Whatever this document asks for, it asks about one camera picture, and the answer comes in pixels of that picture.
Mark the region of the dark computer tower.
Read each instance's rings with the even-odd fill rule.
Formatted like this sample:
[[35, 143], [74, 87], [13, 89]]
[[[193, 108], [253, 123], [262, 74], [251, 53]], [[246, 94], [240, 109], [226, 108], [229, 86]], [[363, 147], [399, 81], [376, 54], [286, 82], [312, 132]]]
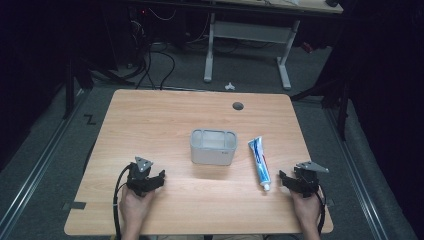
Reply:
[[146, 10], [135, 6], [128, 8], [131, 36], [135, 48], [135, 64], [141, 67], [145, 60], [145, 55], [149, 50], [148, 30], [146, 29]]

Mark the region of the desk with white legs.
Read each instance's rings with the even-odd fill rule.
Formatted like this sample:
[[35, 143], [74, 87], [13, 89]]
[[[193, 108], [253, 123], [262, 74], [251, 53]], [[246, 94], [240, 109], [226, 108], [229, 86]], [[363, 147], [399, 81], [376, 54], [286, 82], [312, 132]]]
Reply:
[[[285, 49], [276, 58], [282, 86], [291, 89], [286, 61], [302, 17], [336, 17], [343, 14], [343, 7], [332, 0], [134, 0], [142, 5], [154, 7], [182, 8], [183, 10], [204, 10], [210, 13], [208, 52], [205, 60], [204, 81], [210, 83], [213, 77], [214, 39], [236, 39], [256, 42], [283, 44]], [[235, 20], [216, 20], [216, 14], [258, 15], [276, 17], [278, 20], [292, 18], [290, 27], [265, 25], [264, 23], [243, 23]]]

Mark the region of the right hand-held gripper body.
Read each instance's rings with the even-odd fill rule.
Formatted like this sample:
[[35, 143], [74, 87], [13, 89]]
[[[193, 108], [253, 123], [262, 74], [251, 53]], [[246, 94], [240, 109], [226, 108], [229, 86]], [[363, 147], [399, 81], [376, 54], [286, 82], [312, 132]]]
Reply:
[[301, 193], [304, 198], [310, 197], [318, 191], [319, 179], [317, 174], [329, 172], [328, 168], [313, 161], [298, 163], [295, 167], [300, 169], [301, 174], [301, 180], [296, 181], [295, 192]]

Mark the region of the grey compartment holder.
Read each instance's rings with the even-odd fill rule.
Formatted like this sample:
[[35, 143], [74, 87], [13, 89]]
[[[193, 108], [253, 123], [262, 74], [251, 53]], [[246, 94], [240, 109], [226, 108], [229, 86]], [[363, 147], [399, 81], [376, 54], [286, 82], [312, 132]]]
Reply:
[[191, 161], [196, 164], [228, 166], [238, 146], [232, 131], [195, 129], [190, 136]]

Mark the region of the metal floor rail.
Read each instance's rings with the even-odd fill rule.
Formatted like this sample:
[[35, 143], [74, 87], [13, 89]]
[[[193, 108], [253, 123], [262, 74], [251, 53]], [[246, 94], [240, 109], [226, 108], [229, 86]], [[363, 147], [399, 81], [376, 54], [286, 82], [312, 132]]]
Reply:
[[78, 90], [73, 95], [71, 110], [67, 113], [66, 91], [60, 91], [0, 173], [0, 240], [6, 240], [13, 230], [52, 162], [54, 152], [75, 112], [89, 93], [89, 90]]
[[385, 227], [382, 224], [376, 206], [368, 193], [364, 181], [361, 178], [360, 172], [354, 162], [353, 155], [351, 154], [347, 143], [341, 138], [338, 132], [335, 114], [332, 110], [328, 109], [324, 109], [324, 113], [341, 149], [343, 160], [347, 165], [347, 172], [351, 179], [353, 189], [361, 206], [362, 212], [366, 218], [368, 226], [372, 232], [374, 240], [388, 240]]

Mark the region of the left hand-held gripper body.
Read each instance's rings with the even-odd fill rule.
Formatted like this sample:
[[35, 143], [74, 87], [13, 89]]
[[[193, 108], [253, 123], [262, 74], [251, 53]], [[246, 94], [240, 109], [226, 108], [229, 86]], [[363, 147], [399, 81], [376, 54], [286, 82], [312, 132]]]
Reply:
[[138, 196], [144, 197], [148, 192], [151, 192], [149, 175], [152, 165], [151, 161], [138, 156], [135, 157], [135, 162], [130, 164], [126, 185]]

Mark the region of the white and blue toothpaste tube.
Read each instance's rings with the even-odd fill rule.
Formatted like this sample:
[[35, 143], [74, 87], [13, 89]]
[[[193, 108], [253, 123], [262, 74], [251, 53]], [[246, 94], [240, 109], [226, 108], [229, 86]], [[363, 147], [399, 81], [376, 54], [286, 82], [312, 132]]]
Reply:
[[259, 184], [265, 191], [269, 191], [271, 178], [270, 178], [268, 167], [265, 161], [262, 137], [258, 136], [251, 139], [248, 142], [248, 145], [250, 149], [252, 150], [252, 154], [254, 157], [256, 171], [259, 178]]

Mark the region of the black metal stand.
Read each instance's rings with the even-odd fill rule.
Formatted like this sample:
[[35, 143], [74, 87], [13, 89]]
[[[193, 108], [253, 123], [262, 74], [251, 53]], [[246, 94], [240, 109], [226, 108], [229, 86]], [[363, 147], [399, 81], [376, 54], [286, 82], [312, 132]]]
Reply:
[[321, 106], [323, 108], [338, 107], [336, 129], [340, 138], [345, 141], [345, 124], [348, 117], [347, 107], [349, 100], [349, 88], [351, 68], [339, 69], [332, 77], [320, 77], [317, 83], [298, 94], [290, 97], [292, 101], [299, 101], [307, 96], [321, 95]]

